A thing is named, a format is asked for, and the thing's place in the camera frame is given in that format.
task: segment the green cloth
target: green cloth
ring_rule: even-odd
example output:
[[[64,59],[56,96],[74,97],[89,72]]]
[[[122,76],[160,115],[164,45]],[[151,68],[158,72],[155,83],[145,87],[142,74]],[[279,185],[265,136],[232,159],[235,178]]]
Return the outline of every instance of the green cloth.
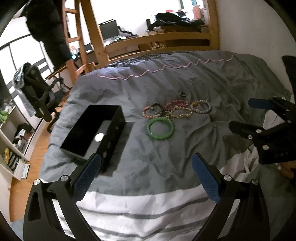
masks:
[[[5,123],[8,117],[8,112],[5,110],[0,110],[0,122]]]
[[[6,110],[0,110],[0,115],[8,116],[8,112]]]

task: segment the bracelet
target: bracelet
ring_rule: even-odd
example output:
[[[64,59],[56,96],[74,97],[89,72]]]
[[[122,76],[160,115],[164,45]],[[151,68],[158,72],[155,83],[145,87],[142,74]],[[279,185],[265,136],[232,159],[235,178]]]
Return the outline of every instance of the bracelet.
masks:
[[[181,115],[174,115],[174,111],[175,110],[185,110],[185,111],[190,111],[189,114],[181,114]],[[189,108],[185,108],[185,107],[175,107],[170,111],[169,115],[165,114],[166,118],[181,118],[181,117],[189,117],[193,114],[193,110],[189,109]]]
[[[171,111],[175,107],[187,107],[187,105],[188,105],[188,102],[186,100],[174,100],[165,106],[165,110]]]
[[[205,104],[207,104],[207,105],[209,106],[209,108],[207,108],[206,110],[198,110],[198,109],[196,109],[195,107],[196,107],[198,104],[200,104],[200,103],[205,103]],[[199,100],[199,101],[195,101],[195,102],[193,102],[193,103],[190,105],[190,108],[191,108],[191,110],[193,110],[193,111],[196,112],[196,113],[199,113],[199,114],[206,114],[206,113],[209,113],[209,112],[211,111],[212,106],[211,106],[211,104],[210,104],[208,101],[206,101],[206,100]]]
[[[154,122],[156,122],[156,121],[164,121],[166,123],[169,123],[170,124],[170,131],[167,134],[164,134],[164,135],[155,135],[155,134],[153,134],[151,132],[150,128],[151,128],[151,125]],[[148,132],[148,135],[150,137],[152,137],[153,139],[156,139],[156,140],[164,140],[164,139],[167,139],[168,137],[171,136],[171,134],[174,131],[174,125],[173,125],[172,121],[169,120],[168,118],[165,118],[165,117],[155,117],[155,118],[153,118],[153,119],[151,119],[151,120],[148,121],[146,130]]]
[[[154,110],[154,107],[155,107],[155,106],[159,106],[160,109],[161,109],[161,111],[155,111],[155,115],[146,115],[146,111],[147,111],[147,110]],[[163,112],[164,112],[164,108],[163,108],[163,106],[162,106],[161,104],[159,104],[159,103],[154,103],[154,104],[152,104],[152,105],[148,105],[148,106],[146,106],[146,107],[143,109],[142,114],[143,114],[143,117],[145,117],[145,118],[147,118],[147,119],[153,119],[153,118],[155,118],[155,117],[160,117],[160,116],[163,114]]]

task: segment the black box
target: black box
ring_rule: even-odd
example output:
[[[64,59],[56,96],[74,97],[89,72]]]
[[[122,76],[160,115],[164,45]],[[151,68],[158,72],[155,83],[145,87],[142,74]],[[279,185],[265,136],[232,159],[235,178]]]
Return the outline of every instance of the black box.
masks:
[[[125,125],[120,105],[90,105],[73,126],[61,149],[80,160],[93,153],[101,157],[101,171],[105,172]],[[103,133],[100,142],[95,136]]]

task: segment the green jade bangle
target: green jade bangle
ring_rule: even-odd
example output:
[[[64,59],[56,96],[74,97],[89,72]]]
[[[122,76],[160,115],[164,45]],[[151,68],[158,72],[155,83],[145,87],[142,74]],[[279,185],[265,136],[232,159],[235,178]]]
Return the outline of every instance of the green jade bangle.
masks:
[[[170,131],[167,134],[164,134],[164,135],[155,135],[155,134],[153,134],[151,132],[151,130],[150,130],[150,127],[156,121],[164,121],[164,122],[169,123],[170,124]],[[164,140],[164,139],[167,139],[168,137],[170,137],[170,135],[173,133],[173,131],[174,131],[174,124],[171,122],[171,120],[169,120],[168,118],[165,118],[165,117],[155,117],[155,118],[149,120],[148,123],[147,123],[147,132],[148,132],[148,135],[150,137],[152,137],[153,139],[156,139],[156,140]]]

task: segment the white beaded bracelet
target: white beaded bracelet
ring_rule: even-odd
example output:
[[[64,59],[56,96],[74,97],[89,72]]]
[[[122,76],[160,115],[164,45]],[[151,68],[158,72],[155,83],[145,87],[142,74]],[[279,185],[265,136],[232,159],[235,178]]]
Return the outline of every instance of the white beaded bracelet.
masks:
[[[206,110],[198,110],[198,109],[196,109],[195,106],[197,106],[197,105],[200,104],[200,103],[205,103],[205,104],[207,104],[207,105],[209,106],[209,108],[207,108]],[[196,112],[196,113],[199,113],[199,114],[207,114],[207,113],[209,113],[209,112],[211,111],[212,106],[211,106],[211,104],[210,104],[208,101],[206,101],[206,100],[199,100],[199,101],[195,101],[195,102],[193,102],[193,103],[190,105],[190,108],[191,108],[194,112]]]

